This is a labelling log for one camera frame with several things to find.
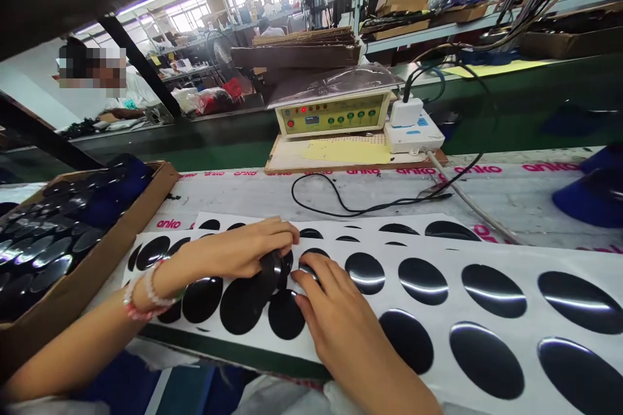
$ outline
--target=stack of stickers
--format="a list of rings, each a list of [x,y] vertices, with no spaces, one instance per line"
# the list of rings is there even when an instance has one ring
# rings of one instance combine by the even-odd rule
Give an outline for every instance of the stack of stickers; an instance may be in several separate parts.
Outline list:
[[[124,283],[186,241],[258,220],[201,213],[195,230],[143,233]],[[616,255],[481,243],[442,214],[293,223],[302,238],[287,261],[299,268],[309,251],[337,261],[439,399],[489,414],[623,407]],[[248,311],[247,280],[204,278],[154,323],[319,362],[293,299],[302,289],[288,279]]]

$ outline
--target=black metal frame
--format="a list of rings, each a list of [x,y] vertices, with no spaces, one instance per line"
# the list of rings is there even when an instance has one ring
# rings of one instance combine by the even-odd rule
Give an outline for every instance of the black metal frame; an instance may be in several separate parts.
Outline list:
[[[18,132],[29,142],[70,167],[82,171],[101,169],[103,164],[66,141],[39,120],[24,112],[17,101],[0,91],[0,125]]]
[[[132,41],[117,17],[105,16],[98,21],[117,45],[125,49],[125,54],[130,60],[130,63],[136,68],[145,81],[147,81],[149,87],[156,93],[173,118],[180,117],[182,115],[180,105],[158,77],[158,73],[151,67],[147,59],[143,56],[143,53],[138,49],[134,41]]]

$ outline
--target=person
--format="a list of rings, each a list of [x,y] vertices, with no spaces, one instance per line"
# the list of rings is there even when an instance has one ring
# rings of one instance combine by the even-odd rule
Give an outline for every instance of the person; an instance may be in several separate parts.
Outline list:
[[[61,86],[125,90],[124,93],[119,93],[118,97],[109,97],[102,113],[111,113],[118,119],[142,117],[148,103],[159,101],[158,96],[134,67],[125,68],[124,56],[105,58],[93,55],[99,51],[89,49],[75,37],[68,37],[67,43],[59,49],[60,60],[66,60],[65,66],[60,68],[61,78],[65,78]]]
[[[268,18],[262,18],[258,23],[258,29],[260,30],[260,36],[285,36],[286,33],[281,28],[271,27],[268,22]]]
[[[140,276],[126,305],[125,294],[132,283],[79,318],[26,362],[3,387],[4,400],[11,403],[9,413],[106,413],[93,407],[89,411],[81,402],[50,397],[88,384],[122,351],[147,323],[150,316],[146,314],[158,309],[153,294],[159,300],[172,299],[186,285],[205,277],[252,277],[261,270],[262,256],[277,249],[286,254],[299,239],[296,227],[273,218],[186,243],[153,270],[151,295],[147,292],[148,276]],[[436,398],[395,352],[348,273],[319,254],[305,254],[300,262],[315,271],[322,287],[311,274],[293,271],[292,278],[306,293],[296,295],[295,301],[318,357],[351,403],[370,415],[440,414]],[[140,319],[132,319],[131,314]],[[249,411],[243,403],[236,413],[282,412],[266,411],[257,405]]]

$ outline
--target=fluorescent light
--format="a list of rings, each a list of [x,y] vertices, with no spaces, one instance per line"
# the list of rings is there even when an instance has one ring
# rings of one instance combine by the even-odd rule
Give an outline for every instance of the fluorescent light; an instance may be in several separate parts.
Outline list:
[[[145,1],[142,1],[141,3],[137,3],[134,6],[131,6],[129,8],[126,8],[125,10],[120,11],[119,13],[117,13],[117,16],[121,16],[121,15],[129,13],[131,11],[134,11],[135,9],[140,8],[141,6],[145,6],[148,3],[152,3],[153,1],[155,1],[155,0],[145,0]]]
[[[79,31],[74,32],[74,34],[84,34],[88,30],[92,30],[95,26],[99,26],[99,23],[94,23],[94,24],[92,24],[90,26],[87,26],[84,29],[80,29]]]

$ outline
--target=bracelet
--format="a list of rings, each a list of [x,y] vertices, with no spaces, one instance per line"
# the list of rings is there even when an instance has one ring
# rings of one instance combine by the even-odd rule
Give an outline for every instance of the bracelet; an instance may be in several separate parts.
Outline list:
[[[178,301],[178,297],[171,298],[170,300],[165,300],[164,298],[160,298],[156,291],[154,290],[154,272],[156,269],[164,262],[164,260],[159,260],[154,267],[148,269],[145,273],[145,290],[147,291],[147,297],[149,301],[154,305],[159,307],[171,307]]]
[[[148,270],[147,273],[141,274],[140,276],[136,276],[134,279],[130,281],[127,288],[125,289],[125,294],[123,296],[123,305],[128,312],[128,316],[135,321],[151,321],[156,316],[160,316],[162,313],[166,312],[180,297],[176,297],[172,300],[163,300],[159,298],[155,291],[153,285],[153,274],[154,270],[160,265],[160,262],[152,269]],[[159,306],[159,308],[148,311],[147,313],[141,313],[136,309],[136,306],[132,302],[132,294],[134,293],[134,289],[136,288],[136,284],[138,284],[139,280],[145,277],[145,287],[147,289],[147,296],[150,301]]]

